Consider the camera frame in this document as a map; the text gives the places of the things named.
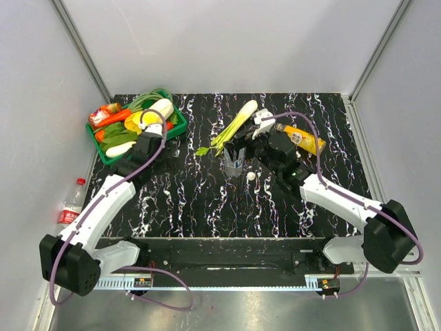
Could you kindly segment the clear bottle blue cap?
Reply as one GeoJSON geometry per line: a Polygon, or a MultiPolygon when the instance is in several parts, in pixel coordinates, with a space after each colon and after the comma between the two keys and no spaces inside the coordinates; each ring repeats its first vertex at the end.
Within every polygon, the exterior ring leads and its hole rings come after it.
{"type": "Polygon", "coordinates": [[[226,158],[225,158],[225,152],[224,152],[224,159],[225,159],[225,174],[228,177],[239,177],[242,173],[243,170],[243,163],[244,162],[229,162],[226,158]]]}

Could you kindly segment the blue white bottle cap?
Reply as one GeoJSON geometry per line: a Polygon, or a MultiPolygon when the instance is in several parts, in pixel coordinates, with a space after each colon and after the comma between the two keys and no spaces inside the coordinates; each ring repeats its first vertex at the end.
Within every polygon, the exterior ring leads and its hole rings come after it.
{"type": "Polygon", "coordinates": [[[248,173],[247,173],[247,179],[248,179],[249,181],[254,181],[255,178],[256,178],[256,174],[255,174],[254,172],[248,172],[248,173]]]}

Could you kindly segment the orange juice bottle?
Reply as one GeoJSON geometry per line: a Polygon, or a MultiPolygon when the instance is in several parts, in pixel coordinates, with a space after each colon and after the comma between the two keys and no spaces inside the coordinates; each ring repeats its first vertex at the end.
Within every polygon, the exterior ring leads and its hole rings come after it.
{"type": "Polygon", "coordinates": [[[320,154],[327,145],[324,140],[318,139],[318,148],[316,148],[316,140],[313,134],[292,126],[279,123],[276,125],[276,131],[286,133],[294,145],[315,156],[320,154]]]}

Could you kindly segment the water bottle red cap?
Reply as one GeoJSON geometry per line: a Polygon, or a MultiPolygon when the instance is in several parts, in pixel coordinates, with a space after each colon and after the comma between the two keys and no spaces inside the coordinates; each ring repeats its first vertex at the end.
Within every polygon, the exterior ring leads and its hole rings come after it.
{"type": "Polygon", "coordinates": [[[63,203],[58,224],[70,225],[81,213],[86,196],[86,180],[78,178],[63,203]]]}

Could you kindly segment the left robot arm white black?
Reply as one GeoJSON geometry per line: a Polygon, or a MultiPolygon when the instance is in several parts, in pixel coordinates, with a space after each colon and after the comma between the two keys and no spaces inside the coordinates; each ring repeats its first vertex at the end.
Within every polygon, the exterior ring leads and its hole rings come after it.
{"type": "Polygon", "coordinates": [[[80,215],[58,235],[47,234],[39,244],[41,271],[50,284],[84,297],[101,277],[129,267],[142,272],[150,263],[149,246],[125,237],[106,248],[97,248],[104,230],[120,209],[150,177],[150,166],[160,163],[166,135],[144,131],[137,142],[113,164],[101,189],[80,215]]]}

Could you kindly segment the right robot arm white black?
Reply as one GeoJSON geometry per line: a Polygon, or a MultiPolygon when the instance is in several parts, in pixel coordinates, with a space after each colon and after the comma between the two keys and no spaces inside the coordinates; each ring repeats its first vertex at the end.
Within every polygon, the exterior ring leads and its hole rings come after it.
{"type": "Polygon", "coordinates": [[[374,201],[327,180],[298,160],[286,134],[242,134],[225,143],[225,151],[230,157],[243,153],[245,159],[257,159],[282,190],[328,210],[359,231],[353,237],[327,240],[313,257],[318,271],[328,273],[341,263],[367,262],[391,274],[416,246],[416,233],[402,204],[374,201]]]}

